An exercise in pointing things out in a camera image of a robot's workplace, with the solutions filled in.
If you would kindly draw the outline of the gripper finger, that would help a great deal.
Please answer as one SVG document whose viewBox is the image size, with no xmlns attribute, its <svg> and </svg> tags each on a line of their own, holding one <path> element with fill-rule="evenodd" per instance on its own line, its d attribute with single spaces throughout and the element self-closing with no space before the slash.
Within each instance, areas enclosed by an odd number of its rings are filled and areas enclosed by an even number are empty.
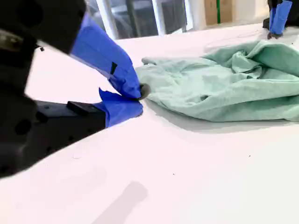
<svg viewBox="0 0 299 224">
<path fill-rule="evenodd" d="M 128 54 L 90 17 L 83 0 L 3 0 L 0 3 L 0 70 L 3 82 L 24 90 L 33 53 L 43 42 L 97 70 L 122 96 L 143 99 Z"/>
<path fill-rule="evenodd" d="M 99 90 L 101 102 L 67 104 L 39 101 L 35 121 L 35 150 L 50 154 L 94 133 L 136 118 L 142 104 L 117 93 Z"/>
<path fill-rule="evenodd" d="M 274 28 L 274 18 L 276 15 L 276 8 L 277 5 L 273 5 L 270 9 L 270 16 L 269 16 L 269 33 L 267 38 L 271 39 L 271 38 L 278 38 L 278 35 L 276 33 L 274 33 L 273 28 Z"/>
<path fill-rule="evenodd" d="M 276 7 L 276 38 L 283 35 L 285 24 L 292 7 L 292 0 L 278 0 Z"/>
</svg>

